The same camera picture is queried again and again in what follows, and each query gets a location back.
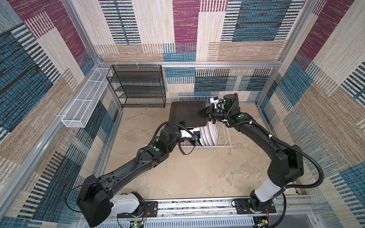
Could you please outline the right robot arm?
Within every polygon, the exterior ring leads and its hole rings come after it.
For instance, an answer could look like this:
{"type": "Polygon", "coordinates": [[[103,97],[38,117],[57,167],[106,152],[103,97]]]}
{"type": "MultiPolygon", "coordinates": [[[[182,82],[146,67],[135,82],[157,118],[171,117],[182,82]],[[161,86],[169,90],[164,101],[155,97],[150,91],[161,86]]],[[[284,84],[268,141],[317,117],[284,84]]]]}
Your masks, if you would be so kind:
{"type": "Polygon", "coordinates": [[[276,142],[276,138],[251,115],[241,112],[237,94],[225,95],[223,99],[215,97],[210,106],[198,111],[198,115],[213,123],[218,121],[227,128],[234,128],[254,141],[270,158],[266,180],[250,194],[249,206],[253,213],[266,209],[291,182],[304,174],[301,149],[276,142]]]}

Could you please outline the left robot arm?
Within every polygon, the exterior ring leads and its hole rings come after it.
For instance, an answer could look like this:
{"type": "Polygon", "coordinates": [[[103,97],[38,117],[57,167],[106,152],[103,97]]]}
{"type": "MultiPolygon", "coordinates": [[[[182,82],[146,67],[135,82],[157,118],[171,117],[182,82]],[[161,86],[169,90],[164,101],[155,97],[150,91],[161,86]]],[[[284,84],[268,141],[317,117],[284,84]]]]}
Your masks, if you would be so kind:
{"type": "Polygon", "coordinates": [[[195,144],[200,138],[197,128],[186,129],[173,122],[162,123],[152,140],[137,151],[136,157],[116,170],[100,177],[88,176],[81,185],[76,204],[88,225],[93,228],[104,222],[111,214],[126,214],[140,218],[146,214],[145,200],[137,192],[116,194],[139,175],[163,161],[176,146],[188,140],[195,144]]]}

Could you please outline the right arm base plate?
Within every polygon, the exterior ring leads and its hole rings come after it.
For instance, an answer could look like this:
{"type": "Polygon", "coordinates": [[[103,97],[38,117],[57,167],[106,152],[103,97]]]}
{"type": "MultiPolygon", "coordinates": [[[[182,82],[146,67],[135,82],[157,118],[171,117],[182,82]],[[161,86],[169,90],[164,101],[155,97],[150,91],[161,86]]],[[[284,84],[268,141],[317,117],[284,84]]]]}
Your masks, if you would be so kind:
{"type": "Polygon", "coordinates": [[[233,199],[231,205],[236,209],[237,214],[261,214],[276,213],[276,208],[272,200],[260,202],[254,198],[233,199]]]}

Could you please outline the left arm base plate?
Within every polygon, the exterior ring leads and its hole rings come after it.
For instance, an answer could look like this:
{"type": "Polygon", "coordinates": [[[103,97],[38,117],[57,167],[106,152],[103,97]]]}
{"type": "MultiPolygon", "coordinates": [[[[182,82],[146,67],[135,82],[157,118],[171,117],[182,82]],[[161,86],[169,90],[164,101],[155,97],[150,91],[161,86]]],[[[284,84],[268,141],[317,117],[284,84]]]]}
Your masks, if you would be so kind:
{"type": "Polygon", "coordinates": [[[142,219],[144,217],[157,217],[158,201],[146,201],[140,203],[135,211],[132,213],[121,213],[117,215],[118,219],[142,219]]]}

